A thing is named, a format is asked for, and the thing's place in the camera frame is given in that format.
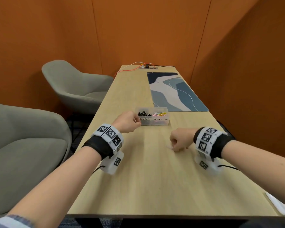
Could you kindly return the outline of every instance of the chair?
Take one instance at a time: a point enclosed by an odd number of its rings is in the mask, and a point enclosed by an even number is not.
[[[0,217],[65,161],[71,142],[60,115],[0,104]]]
[[[42,66],[42,73],[61,101],[73,112],[94,115],[113,77],[82,73],[64,60],[54,60]]]

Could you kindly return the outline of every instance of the plaid sleeve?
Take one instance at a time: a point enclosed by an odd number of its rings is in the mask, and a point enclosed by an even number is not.
[[[0,218],[0,228],[34,228],[26,218],[18,215],[8,215]]]

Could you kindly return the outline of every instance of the fist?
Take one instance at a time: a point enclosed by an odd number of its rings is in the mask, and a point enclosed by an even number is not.
[[[138,115],[133,111],[123,112],[112,123],[112,126],[118,129],[120,133],[133,132],[141,125]]]
[[[197,129],[177,128],[170,135],[173,151],[178,152],[180,149],[187,148],[193,143],[194,134]]]

